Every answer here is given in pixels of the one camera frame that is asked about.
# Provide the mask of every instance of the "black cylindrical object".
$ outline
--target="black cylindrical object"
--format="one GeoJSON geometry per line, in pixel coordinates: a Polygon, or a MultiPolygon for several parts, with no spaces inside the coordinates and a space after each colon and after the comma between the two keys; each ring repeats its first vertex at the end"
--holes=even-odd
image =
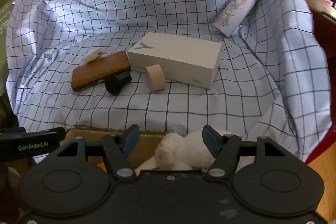
{"type": "Polygon", "coordinates": [[[130,83],[132,77],[129,72],[123,72],[121,74],[112,76],[105,81],[106,90],[112,95],[117,95],[121,92],[124,85],[130,83]]]}

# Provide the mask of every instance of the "grid pattern fabric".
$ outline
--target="grid pattern fabric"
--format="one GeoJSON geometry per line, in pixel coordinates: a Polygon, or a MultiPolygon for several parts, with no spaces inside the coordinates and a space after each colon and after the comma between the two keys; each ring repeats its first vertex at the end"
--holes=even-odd
{"type": "Polygon", "coordinates": [[[267,135],[305,160],[331,125],[325,54],[305,0],[259,0],[230,38],[212,22],[230,0],[16,0],[6,83],[20,126],[187,134],[205,124],[255,141],[267,135]],[[144,74],[117,96],[104,84],[71,89],[71,73],[97,47],[125,51],[147,32],[222,44],[211,89],[166,81],[152,93],[144,74]]]}

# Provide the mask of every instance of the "cardboard box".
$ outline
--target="cardboard box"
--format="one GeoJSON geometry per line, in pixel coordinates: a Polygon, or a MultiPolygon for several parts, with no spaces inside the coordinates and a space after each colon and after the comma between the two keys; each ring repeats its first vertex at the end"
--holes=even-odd
{"type": "MultiPolygon", "coordinates": [[[[65,139],[61,141],[61,145],[66,144],[69,140],[81,136],[85,138],[86,142],[100,141],[100,139],[108,134],[121,132],[108,132],[108,131],[97,131],[92,129],[70,129],[65,136],[65,139]]],[[[130,157],[127,159],[132,168],[137,168],[139,165],[143,164],[146,160],[150,159],[154,153],[155,149],[161,142],[162,138],[165,136],[162,135],[153,135],[153,134],[140,134],[140,140],[132,151],[130,157]]],[[[88,157],[88,162],[94,165],[98,165],[103,162],[102,157],[88,157]]]]}
{"type": "Polygon", "coordinates": [[[147,33],[128,52],[131,67],[146,73],[159,64],[166,79],[211,88],[215,79],[221,44],[178,35],[147,33]]]}

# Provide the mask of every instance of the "beige tape roll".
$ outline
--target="beige tape roll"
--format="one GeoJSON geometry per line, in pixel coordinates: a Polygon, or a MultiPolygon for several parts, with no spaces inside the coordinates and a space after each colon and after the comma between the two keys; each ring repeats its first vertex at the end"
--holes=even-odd
{"type": "Polygon", "coordinates": [[[146,68],[148,84],[153,92],[166,88],[166,79],[159,64],[146,68]]]}

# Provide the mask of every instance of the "brown leather case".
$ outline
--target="brown leather case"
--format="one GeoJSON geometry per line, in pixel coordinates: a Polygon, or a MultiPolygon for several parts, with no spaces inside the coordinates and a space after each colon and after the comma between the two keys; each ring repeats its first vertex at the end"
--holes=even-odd
{"type": "Polygon", "coordinates": [[[71,87],[74,91],[82,90],[130,69],[126,52],[116,52],[75,68],[72,71],[71,87]]]}

